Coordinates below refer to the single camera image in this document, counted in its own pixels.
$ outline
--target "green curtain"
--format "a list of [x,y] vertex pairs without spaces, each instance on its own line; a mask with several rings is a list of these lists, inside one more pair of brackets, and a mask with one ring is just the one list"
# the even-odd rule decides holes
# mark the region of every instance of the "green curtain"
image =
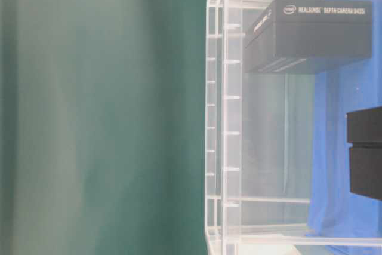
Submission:
[[1,0],[1,249],[206,254],[205,0]]

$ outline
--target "blue fabric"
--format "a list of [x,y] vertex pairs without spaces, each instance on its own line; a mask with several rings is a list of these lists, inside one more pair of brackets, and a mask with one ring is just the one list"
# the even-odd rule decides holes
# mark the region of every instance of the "blue fabric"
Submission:
[[[346,113],[382,105],[382,0],[374,6],[373,57],[316,75],[312,203],[309,226],[328,237],[382,236],[382,202],[350,193]],[[381,254],[381,248],[331,247],[335,254]]]

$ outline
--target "transparent plastic container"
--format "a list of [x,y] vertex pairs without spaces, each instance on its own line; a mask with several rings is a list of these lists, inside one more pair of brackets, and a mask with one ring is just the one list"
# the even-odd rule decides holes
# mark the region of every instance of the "transparent plastic container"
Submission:
[[209,255],[382,254],[382,201],[350,192],[346,134],[348,112],[382,106],[382,0],[361,0],[373,4],[367,59],[247,72],[246,32],[272,1],[207,0]]

